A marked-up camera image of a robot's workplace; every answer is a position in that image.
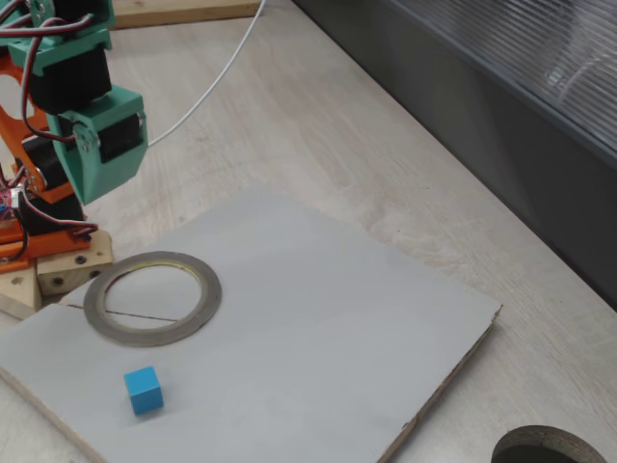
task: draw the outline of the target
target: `white board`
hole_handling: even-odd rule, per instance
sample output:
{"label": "white board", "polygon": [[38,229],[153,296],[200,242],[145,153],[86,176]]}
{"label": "white board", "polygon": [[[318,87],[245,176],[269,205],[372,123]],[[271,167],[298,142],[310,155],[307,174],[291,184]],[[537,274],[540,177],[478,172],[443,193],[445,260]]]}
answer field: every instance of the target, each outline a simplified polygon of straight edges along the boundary
{"label": "white board", "polygon": [[[190,254],[217,272],[223,302],[196,335],[123,347],[81,310],[55,305],[0,339],[0,373],[97,461],[374,463],[499,309],[260,187],[148,250]],[[127,307],[148,307],[150,291],[140,292]],[[146,366],[165,407],[136,418],[122,376]]]}

